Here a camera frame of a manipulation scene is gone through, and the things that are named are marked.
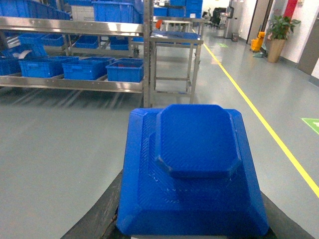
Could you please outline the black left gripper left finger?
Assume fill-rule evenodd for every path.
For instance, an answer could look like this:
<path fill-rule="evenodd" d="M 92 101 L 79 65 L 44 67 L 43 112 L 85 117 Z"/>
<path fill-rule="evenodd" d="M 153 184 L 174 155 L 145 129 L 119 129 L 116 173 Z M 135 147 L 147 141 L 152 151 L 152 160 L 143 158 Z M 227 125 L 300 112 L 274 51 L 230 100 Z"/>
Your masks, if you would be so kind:
<path fill-rule="evenodd" d="M 123 173 L 120 172 L 94 206 L 62 236 L 63 239 L 121 239 L 116 227 Z"/>

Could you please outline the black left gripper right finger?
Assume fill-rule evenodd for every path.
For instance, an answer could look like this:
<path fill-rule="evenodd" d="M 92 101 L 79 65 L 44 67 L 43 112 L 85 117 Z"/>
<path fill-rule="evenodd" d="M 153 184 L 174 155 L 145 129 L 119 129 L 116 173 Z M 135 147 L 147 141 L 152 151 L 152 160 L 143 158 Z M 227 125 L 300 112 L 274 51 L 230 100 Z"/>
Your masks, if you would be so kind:
<path fill-rule="evenodd" d="M 269 238 L 276 239 L 314 239 L 299 224 L 289 218 L 263 192 L 261 192 L 270 226 Z"/>

